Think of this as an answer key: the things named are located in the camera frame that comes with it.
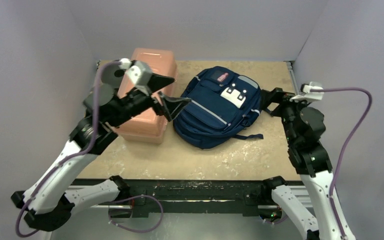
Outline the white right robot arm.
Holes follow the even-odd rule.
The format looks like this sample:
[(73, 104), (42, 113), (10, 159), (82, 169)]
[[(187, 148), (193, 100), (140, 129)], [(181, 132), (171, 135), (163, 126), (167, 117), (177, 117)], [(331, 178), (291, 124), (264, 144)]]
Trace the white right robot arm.
[(270, 112), (281, 119), (289, 161), (299, 175), (314, 213), (295, 197), (280, 176), (263, 182), (260, 196), (268, 204), (277, 204), (304, 240), (355, 240), (334, 187), (334, 172), (327, 150), (320, 142), (325, 132), (324, 115), (306, 100), (294, 100), (294, 94), (281, 88), (262, 90), (260, 107), (277, 107)]

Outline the pink translucent storage box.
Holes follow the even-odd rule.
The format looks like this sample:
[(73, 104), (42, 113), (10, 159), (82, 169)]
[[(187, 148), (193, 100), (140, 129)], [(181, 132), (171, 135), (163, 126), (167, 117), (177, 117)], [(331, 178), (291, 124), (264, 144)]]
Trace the pink translucent storage box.
[[(176, 78), (178, 74), (175, 55), (171, 50), (136, 48), (132, 60), (145, 62), (153, 73)], [(126, 141), (161, 144), (168, 121), (156, 115), (152, 108), (133, 117), (114, 131)]]

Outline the navy blue student backpack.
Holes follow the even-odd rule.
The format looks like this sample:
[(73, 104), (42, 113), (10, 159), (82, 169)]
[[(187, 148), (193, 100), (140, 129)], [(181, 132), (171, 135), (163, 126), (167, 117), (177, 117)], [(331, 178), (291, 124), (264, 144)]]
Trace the navy blue student backpack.
[[(217, 78), (228, 73), (223, 81)], [(246, 75), (222, 66), (206, 68), (189, 82), (183, 98), (191, 102), (173, 120), (175, 132), (187, 143), (206, 150), (229, 139), (263, 139), (261, 133), (241, 135), (261, 115), (261, 88)]]

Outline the pink pen toy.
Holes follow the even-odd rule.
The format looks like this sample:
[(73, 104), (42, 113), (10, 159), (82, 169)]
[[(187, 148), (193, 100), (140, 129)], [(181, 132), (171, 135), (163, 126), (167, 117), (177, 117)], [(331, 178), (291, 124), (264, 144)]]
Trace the pink pen toy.
[(229, 76), (229, 74), (227, 72), (221, 74), (216, 80), (218, 82), (223, 82), (227, 77)]

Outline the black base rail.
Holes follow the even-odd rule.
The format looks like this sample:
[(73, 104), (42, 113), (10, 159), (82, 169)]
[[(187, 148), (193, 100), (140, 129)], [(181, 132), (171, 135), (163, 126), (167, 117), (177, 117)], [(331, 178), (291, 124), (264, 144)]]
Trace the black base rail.
[(265, 180), (125, 179), (131, 196), (148, 195), (130, 203), (100, 203), (116, 219), (147, 218), (149, 214), (240, 214), (255, 217), (275, 210)]

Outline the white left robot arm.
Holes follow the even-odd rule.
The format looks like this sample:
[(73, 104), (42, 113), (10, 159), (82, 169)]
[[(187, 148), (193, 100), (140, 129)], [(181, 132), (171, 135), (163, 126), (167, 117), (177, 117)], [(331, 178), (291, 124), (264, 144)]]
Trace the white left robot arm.
[(133, 87), (124, 97), (119, 97), (111, 85), (98, 83), (83, 101), (85, 117), (69, 134), (54, 163), (32, 187), (11, 195), (20, 210), (16, 224), (24, 222), (34, 233), (52, 232), (89, 207), (133, 201), (130, 186), (118, 175), (81, 190), (70, 191), (69, 186), (118, 137), (115, 127), (150, 109), (168, 121), (174, 120), (191, 99), (161, 92), (173, 82), (172, 77), (154, 74), (144, 86)]

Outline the black filament spool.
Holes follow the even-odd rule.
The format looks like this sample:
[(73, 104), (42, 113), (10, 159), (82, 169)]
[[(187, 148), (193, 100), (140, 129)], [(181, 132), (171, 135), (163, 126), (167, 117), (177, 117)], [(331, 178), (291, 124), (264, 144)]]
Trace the black filament spool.
[(102, 74), (100, 77), (100, 81), (103, 84), (109, 85), (115, 91), (118, 91), (123, 81), (125, 71), (130, 68), (130, 65), (127, 63), (122, 63), (119, 60), (113, 60), (109, 62), (116, 62), (116, 64), (111, 64), (110, 66), (105, 67), (101, 71)]

